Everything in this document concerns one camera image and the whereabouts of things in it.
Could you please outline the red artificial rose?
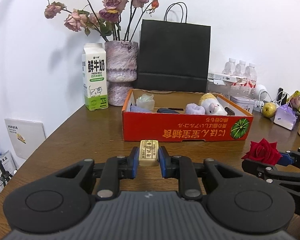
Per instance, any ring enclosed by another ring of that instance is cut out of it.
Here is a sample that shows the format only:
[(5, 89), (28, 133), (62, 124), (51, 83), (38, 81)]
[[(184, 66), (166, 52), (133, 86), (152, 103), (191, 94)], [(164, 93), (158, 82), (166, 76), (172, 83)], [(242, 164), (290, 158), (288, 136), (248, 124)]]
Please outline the red artificial rose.
[(250, 150), (242, 157), (243, 160), (249, 159), (269, 165), (276, 165), (282, 158), (277, 150), (277, 142), (268, 142), (262, 139), (260, 142), (250, 142)]

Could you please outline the cream mahjong-style soap block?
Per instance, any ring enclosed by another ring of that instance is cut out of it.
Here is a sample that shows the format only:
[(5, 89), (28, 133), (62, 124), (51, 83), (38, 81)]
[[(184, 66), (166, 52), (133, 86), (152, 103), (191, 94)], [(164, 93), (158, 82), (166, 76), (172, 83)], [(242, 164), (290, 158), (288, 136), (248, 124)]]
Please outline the cream mahjong-style soap block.
[(140, 166), (159, 165), (159, 142), (157, 140), (142, 140), (139, 147)]

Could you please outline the purple fluffy headband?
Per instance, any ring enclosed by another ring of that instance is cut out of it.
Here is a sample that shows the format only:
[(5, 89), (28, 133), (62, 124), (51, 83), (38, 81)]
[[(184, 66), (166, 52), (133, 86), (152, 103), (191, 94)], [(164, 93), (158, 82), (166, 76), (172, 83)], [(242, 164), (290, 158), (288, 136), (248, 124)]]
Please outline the purple fluffy headband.
[(189, 103), (186, 105), (185, 114), (205, 115), (205, 108), (195, 103)]

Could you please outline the navy blue pouch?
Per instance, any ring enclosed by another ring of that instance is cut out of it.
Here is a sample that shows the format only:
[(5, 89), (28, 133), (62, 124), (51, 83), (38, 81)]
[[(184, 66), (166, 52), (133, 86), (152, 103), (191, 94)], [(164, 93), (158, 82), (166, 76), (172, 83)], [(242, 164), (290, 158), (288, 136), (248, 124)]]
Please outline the navy blue pouch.
[(183, 114), (183, 111), (178, 111), (171, 108), (159, 108), (157, 113), (166, 113), (166, 114)]

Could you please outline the yellow white plush toy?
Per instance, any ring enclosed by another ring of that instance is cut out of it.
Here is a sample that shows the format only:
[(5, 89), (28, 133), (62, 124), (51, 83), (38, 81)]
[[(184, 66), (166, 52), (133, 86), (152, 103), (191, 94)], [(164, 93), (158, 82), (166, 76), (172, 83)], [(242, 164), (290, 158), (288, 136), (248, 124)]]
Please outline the yellow white plush toy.
[(227, 115), (227, 112), (225, 111), (224, 107), (211, 93), (203, 94), (199, 100), (199, 105), (205, 109), (206, 115)]

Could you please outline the iridescent translucent shower cap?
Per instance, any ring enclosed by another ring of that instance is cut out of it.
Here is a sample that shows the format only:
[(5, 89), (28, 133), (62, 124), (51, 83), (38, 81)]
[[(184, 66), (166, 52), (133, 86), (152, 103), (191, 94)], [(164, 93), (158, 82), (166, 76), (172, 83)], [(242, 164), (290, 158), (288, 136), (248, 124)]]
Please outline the iridescent translucent shower cap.
[(152, 111), (154, 109), (155, 101), (154, 95), (142, 94), (142, 96), (138, 97), (136, 100), (136, 106)]

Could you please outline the small purple knitted cloth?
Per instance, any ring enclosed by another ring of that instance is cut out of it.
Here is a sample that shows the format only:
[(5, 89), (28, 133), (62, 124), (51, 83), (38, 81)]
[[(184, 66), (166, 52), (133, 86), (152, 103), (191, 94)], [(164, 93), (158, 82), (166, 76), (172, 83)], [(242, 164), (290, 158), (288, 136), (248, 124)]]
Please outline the small purple knitted cloth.
[(145, 108), (134, 106), (134, 105), (130, 106), (130, 111), (134, 112), (134, 113), (151, 113), (152, 112), (149, 109), (145, 109)]

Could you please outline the purple tissue pack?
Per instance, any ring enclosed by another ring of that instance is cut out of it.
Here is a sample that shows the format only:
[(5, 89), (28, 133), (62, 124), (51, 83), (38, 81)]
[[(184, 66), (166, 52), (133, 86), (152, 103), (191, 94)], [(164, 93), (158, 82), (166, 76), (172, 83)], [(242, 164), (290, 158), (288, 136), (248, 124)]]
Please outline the purple tissue pack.
[(289, 104), (285, 104), (277, 108), (274, 117), (274, 124), (291, 131), (294, 128), (296, 121), (297, 117)]

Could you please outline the colourful snack packet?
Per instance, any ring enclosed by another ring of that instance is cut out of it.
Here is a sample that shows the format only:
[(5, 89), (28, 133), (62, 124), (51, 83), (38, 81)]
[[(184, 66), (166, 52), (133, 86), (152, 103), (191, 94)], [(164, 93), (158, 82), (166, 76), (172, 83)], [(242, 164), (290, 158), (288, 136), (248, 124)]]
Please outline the colourful snack packet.
[(289, 97), (289, 102), (292, 109), (300, 113), (300, 91), (296, 90), (292, 96)]

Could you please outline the small grey tin box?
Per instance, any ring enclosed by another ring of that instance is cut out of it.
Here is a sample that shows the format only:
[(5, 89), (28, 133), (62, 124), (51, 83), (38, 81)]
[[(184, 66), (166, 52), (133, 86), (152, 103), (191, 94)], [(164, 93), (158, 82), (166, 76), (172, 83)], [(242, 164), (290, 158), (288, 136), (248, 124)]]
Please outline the small grey tin box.
[(241, 96), (230, 96), (230, 101), (237, 104), (250, 114), (253, 112), (255, 101), (253, 99)]

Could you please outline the white long carton box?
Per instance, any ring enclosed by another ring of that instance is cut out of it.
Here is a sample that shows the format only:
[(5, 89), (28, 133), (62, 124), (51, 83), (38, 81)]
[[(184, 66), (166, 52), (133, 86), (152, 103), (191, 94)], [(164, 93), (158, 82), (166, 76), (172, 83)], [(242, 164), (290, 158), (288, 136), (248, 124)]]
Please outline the white long carton box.
[(207, 75), (208, 79), (214, 79), (214, 80), (222, 80), (226, 82), (232, 82), (236, 83), (240, 80), (240, 77), (228, 75), (228, 74), (218, 74), (218, 73), (208, 73)]

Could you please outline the right plastic water bottle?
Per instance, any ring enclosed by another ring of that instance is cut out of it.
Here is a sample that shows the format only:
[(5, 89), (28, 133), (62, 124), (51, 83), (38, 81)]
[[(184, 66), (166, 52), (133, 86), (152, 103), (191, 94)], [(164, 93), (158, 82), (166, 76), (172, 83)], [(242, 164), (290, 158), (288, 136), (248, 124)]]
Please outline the right plastic water bottle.
[(248, 85), (251, 88), (255, 88), (257, 83), (257, 72), (255, 67), (256, 64), (249, 63), (244, 72), (244, 76), (247, 78)]

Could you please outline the left plastic water bottle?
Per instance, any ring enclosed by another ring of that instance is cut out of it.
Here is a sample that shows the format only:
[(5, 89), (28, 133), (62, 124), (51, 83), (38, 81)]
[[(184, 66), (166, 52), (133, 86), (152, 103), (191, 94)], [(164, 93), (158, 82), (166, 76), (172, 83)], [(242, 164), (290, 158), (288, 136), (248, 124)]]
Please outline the left plastic water bottle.
[(231, 75), (232, 69), (236, 66), (236, 59), (229, 58), (228, 62), (226, 62), (222, 74)]

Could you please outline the purple mottled ceramic vase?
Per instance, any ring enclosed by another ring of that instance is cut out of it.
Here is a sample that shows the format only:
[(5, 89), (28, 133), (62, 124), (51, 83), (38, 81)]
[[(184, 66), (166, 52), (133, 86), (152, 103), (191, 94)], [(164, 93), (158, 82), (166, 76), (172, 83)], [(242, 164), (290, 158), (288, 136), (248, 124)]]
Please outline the purple mottled ceramic vase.
[(109, 41), (105, 44), (108, 102), (123, 106), (137, 79), (138, 42)]

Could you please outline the dried pink rose bouquet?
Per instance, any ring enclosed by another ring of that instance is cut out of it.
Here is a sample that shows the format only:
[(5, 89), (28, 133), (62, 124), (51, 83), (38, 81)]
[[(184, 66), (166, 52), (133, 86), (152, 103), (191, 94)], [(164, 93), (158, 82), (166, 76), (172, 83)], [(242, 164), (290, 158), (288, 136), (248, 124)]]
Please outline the dried pink rose bouquet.
[(132, 30), (132, 22), (138, 9), (141, 15), (136, 25), (139, 25), (144, 14), (152, 15), (159, 7), (158, 0), (102, 0), (103, 8), (100, 11), (93, 9), (92, 3), (88, 3), (83, 9), (69, 10), (64, 3), (48, 2), (44, 10), (47, 19), (56, 17), (61, 12), (67, 12), (64, 26), (71, 31), (84, 31), (88, 36), (95, 30), (108, 42), (108, 37), (114, 41), (130, 42), (136, 32)]

